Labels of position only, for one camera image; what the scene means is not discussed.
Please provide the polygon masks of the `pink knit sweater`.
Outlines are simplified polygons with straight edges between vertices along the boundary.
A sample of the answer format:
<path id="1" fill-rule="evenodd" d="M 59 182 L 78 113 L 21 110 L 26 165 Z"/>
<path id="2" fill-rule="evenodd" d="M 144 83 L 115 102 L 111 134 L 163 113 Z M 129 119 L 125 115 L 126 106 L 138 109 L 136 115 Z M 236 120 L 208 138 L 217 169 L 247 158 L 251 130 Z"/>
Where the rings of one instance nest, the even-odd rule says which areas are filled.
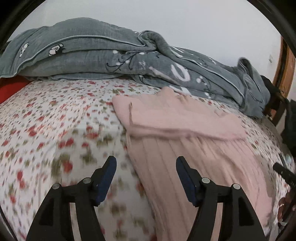
<path id="1" fill-rule="evenodd" d="M 117 95 L 112 103 L 152 206 L 158 240 L 186 240 L 197 213 L 177 174 L 179 156 L 218 185 L 241 185 L 267 226 L 273 210 L 270 188 L 237 116 L 169 87 L 157 94 Z"/>

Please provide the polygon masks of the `small light blue gadget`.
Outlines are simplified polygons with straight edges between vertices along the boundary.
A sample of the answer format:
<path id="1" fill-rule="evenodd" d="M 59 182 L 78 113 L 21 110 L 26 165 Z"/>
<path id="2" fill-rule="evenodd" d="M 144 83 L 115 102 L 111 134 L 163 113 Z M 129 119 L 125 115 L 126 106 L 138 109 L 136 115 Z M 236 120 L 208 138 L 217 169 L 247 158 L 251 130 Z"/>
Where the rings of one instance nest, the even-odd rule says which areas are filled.
<path id="1" fill-rule="evenodd" d="M 292 157 L 289 154 L 286 154 L 285 161 L 286 161 L 286 163 L 290 164 L 292 162 Z"/>

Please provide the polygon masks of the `black puffer jacket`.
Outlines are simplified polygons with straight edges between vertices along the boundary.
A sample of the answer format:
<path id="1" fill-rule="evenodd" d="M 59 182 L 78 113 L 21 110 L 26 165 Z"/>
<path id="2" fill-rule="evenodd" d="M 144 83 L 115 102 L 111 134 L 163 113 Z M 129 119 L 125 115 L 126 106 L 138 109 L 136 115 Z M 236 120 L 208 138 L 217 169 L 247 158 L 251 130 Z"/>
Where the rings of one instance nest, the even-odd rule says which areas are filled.
<path id="1" fill-rule="evenodd" d="M 296 112 L 295 112 L 295 101 L 285 99 L 286 105 L 286 116 L 285 116 L 285 127 L 281 133 L 282 142 L 287 145 L 292 156 L 295 156 L 296 146 Z"/>

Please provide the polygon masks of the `black garment on chair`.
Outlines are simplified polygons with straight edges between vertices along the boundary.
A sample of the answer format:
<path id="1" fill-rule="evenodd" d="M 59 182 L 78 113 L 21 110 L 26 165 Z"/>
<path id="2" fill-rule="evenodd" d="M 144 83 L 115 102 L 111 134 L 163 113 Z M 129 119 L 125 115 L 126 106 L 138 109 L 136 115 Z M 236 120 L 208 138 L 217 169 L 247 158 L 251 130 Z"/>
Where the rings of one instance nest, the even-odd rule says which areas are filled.
<path id="1" fill-rule="evenodd" d="M 264 82 L 265 87 L 268 89 L 268 91 L 271 95 L 276 94 L 276 93 L 280 93 L 279 88 L 274 86 L 268 78 L 266 78 L 263 75 L 261 75 L 261 78 Z"/>

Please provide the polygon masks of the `floral bed sheet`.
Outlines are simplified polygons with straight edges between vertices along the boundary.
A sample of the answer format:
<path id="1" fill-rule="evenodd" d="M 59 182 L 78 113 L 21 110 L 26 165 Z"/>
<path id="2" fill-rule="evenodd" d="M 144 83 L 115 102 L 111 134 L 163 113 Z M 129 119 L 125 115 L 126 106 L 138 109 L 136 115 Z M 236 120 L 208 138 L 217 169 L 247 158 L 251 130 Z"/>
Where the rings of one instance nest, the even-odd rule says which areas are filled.
<path id="1" fill-rule="evenodd" d="M 105 238 L 158 240 L 156 218 L 128 155 L 126 129 L 112 99 L 161 90 L 128 79 L 37 81 L 1 104 L 1 208 L 17 240 L 27 238 L 54 183 L 76 184 L 110 155 L 117 159 L 117 170 L 106 199 L 95 209 Z M 268 235 L 276 225 L 278 201 L 288 190 L 272 166 L 289 150 L 267 119 L 255 120 L 220 102 L 192 98 L 241 120 L 270 188 L 273 210 L 262 226 Z"/>

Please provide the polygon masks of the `brown wooden door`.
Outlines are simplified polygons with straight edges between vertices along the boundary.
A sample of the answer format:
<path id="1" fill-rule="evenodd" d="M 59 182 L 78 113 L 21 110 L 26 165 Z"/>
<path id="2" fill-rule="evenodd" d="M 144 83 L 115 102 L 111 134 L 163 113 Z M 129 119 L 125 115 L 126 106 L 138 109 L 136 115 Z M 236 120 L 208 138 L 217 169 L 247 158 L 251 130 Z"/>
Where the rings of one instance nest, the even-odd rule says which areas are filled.
<path id="1" fill-rule="evenodd" d="M 287 42 L 281 37 L 280 56 L 278 59 L 273 85 L 277 87 L 283 97 L 288 97 L 293 75 L 295 73 L 295 56 Z"/>

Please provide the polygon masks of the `red pillow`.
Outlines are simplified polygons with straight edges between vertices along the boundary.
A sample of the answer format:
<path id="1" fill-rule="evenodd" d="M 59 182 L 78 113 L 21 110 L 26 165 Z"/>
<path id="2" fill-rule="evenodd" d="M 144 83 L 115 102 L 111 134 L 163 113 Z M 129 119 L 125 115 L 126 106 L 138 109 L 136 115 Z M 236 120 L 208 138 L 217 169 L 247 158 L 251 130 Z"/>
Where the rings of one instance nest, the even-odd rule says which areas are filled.
<path id="1" fill-rule="evenodd" d="M 12 78 L 1 78 L 0 103 L 6 101 L 29 83 L 29 80 L 18 75 Z"/>

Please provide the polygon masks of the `grey patterned quilt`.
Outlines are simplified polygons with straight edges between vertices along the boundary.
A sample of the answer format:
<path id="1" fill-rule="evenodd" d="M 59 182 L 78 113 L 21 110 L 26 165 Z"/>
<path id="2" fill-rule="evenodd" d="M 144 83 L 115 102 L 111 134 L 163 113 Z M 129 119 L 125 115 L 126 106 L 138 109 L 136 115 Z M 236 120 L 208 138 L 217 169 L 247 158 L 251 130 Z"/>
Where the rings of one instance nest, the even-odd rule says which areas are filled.
<path id="1" fill-rule="evenodd" d="M 128 76 L 137 83 L 224 102 L 259 118 L 270 93 L 246 58 L 234 67 L 169 45 L 153 31 L 140 33 L 91 18 L 30 29 L 1 55 L 1 77 L 51 80 Z"/>

